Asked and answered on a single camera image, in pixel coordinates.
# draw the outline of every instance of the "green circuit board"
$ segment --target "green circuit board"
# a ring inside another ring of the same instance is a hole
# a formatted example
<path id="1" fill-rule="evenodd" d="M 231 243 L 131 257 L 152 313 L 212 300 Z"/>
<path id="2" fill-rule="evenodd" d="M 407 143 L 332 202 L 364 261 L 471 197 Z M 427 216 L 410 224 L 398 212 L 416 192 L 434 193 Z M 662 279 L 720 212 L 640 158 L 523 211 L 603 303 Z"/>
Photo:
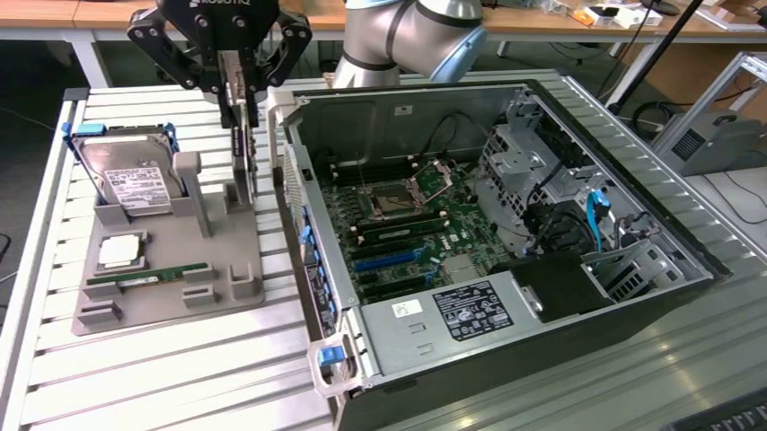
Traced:
<path id="1" fill-rule="evenodd" d="M 452 185 L 447 189 L 444 176 L 444 172 L 426 169 L 416 177 L 423 200 L 432 197 L 423 205 L 411 196 L 407 178 L 346 187 L 324 182 L 324 202 L 363 303 L 483 277 L 498 263 L 510 259 L 502 239 L 478 203 L 470 199 L 471 188 L 460 170 L 450 171 Z M 427 219 L 410 222 L 418 217 Z M 367 230 L 382 222 L 391 225 Z M 352 226 L 364 234 L 352 232 Z M 407 234 L 400 239 L 398 235 L 403 233 Z M 356 267 L 411 252 L 419 257 L 406 263 L 364 270 Z M 360 257 L 360 253 L 372 255 Z"/>

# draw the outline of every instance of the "robotic arm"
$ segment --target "robotic arm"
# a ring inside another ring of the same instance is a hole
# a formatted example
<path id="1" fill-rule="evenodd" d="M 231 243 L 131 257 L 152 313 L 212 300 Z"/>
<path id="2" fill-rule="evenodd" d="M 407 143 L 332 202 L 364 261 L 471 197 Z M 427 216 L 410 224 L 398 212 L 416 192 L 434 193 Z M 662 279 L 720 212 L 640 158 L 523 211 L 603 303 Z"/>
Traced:
<path id="1" fill-rule="evenodd" d="M 398 85 L 398 66 L 435 82 L 458 81 L 486 38 L 479 0 L 347 0 L 334 87 Z"/>
<path id="2" fill-rule="evenodd" d="M 181 51 L 168 38 L 167 22 L 195 45 L 191 51 Z M 275 23 L 282 41 L 271 57 L 261 59 L 256 52 Z M 199 87 L 219 104 L 221 126 L 231 129 L 237 199 L 249 202 L 256 104 L 265 98 L 265 88 L 283 84 L 310 44 L 306 17 L 282 10 L 277 0 L 157 0 L 156 8 L 133 13 L 128 38 L 183 88 Z"/>

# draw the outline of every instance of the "motherboard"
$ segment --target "motherboard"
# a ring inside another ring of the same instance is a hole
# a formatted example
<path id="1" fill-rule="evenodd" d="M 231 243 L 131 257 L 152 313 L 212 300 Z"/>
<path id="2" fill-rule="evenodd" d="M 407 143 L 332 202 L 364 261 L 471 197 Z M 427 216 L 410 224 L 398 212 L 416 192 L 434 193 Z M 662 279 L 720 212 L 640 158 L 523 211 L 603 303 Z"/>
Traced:
<path id="1" fill-rule="evenodd" d="M 483 277 L 510 260 L 455 162 L 332 169 L 324 202 L 363 303 Z"/>

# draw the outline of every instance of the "floor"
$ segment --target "floor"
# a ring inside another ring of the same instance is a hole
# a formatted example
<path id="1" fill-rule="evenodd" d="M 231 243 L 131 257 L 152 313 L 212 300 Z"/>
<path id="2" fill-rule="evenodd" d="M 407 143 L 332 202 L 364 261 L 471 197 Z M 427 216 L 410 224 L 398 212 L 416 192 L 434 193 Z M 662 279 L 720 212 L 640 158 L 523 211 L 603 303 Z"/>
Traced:
<path id="1" fill-rule="evenodd" d="M 591 92 L 599 88 L 616 61 L 607 54 L 608 45 L 587 48 L 572 43 L 516 43 L 507 58 L 496 57 L 495 48 L 495 43 L 487 46 L 474 70 L 558 68 Z M 17 270 L 21 259 L 64 89 L 88 85 L 77 61 L 67 57 L 65 51 L 63 42 L 0 41 L 0 56 L 15 59 L 0 63 L 0 83 L 5 83 L 0 85 L 0 184 L 4 184 L 0 188 L 0 233 L 12 238 L 0 261 L 0 279 Z M 164 84 L 151 61 L 129 42 L 103 42 L 100 51 L 115 86 Z M 312 44 L 292 77 L 316 77 L 322 69 L 332 70 L 332 60 L 339 54 L 340 42 L 324 42 L 319 48 Z M 663 100 L 662 95 L 650 85 L 640 86 L 624 112 L 631 112 L 636 104 L 654 100 Z M 0 304 L 8 303 L 12 285 L 12 280 L 0 285 Z"/>

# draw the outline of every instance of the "blue pcie slot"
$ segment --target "blue pcie slot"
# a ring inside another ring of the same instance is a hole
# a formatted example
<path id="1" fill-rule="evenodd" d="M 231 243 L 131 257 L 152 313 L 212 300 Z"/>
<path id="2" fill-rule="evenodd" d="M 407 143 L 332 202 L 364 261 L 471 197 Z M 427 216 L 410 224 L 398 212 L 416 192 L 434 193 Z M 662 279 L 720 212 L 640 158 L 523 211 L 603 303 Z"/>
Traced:
<path id="1" fill-rule="evenodd" d="M 358 262 L 355 263 L 355 272 L 370 271 L 371 269 L 392 267 L 402 263 L 415 262 L 424 249 L 426 247 L 422 247 L 420 249 L 399 253 L 394 256 L 386 256 L 384 258 Z"/>

